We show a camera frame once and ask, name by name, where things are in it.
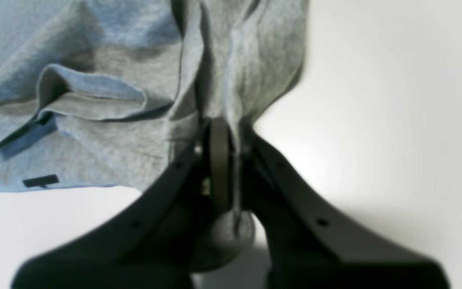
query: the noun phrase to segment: gray fabric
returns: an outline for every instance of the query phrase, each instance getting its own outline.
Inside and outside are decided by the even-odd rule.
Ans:
[[[239,120],[301,66],[306,5],[0,0],[0,191],[47,174],[145,190],[201,117],[224,116],[239,142]]]

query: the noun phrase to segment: white surface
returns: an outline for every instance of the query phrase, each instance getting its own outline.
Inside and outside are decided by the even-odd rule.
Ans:
[[[308,23],[301,82],[258,133],[327,200],[436,258],[462,289],[462,0],[312,0]],[[122,187],[0,194],[0,289],[24,260],[138,196]],[[200,287],[262,287],[258,238],[196,278]]]

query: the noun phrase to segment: screw hole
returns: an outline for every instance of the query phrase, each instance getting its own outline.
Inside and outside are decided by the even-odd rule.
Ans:
[[[322,227],[328,227],[329,221],[326,220],[325,218],[317,218],[317,224],[321,225]]]
[[[140,227],[140,221],[139,221],[139,220],[134,220],[134,221],[132,222],[132,228],[133,228],[133,229],[136,229],[136,228],[138,228],[138,227]]]

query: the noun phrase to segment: white background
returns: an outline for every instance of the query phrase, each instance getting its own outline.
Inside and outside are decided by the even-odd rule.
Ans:
[[[256,130],[328,201],[436,258],[462,289],[462,0],[311,0],[302,79]],[[24,260],[138,196],[0,193],[0,289]],[[195,279],[204,289],[262,288],[268,266],[259,228],[253,248]]]

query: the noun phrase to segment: black mount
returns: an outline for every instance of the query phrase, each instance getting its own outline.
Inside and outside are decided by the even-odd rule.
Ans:
[[[215,175],[210,126],[211,120],[202,123],[196,139],[130,207],[85,236],[26,262],[12,288],[191,289],[190,261],[201,219],[237,199],[265,228],[275,289],[449,287],[435,261],[370,232],[316,194],[249,123],[242,125],[240,188],[225,188],[240,195],[221,199],[226,194],[219,189],[215,201],[202,194],[203,180]],[[216,177],[217,183],[232,186],[232,171],[227,181],[222,174]]]

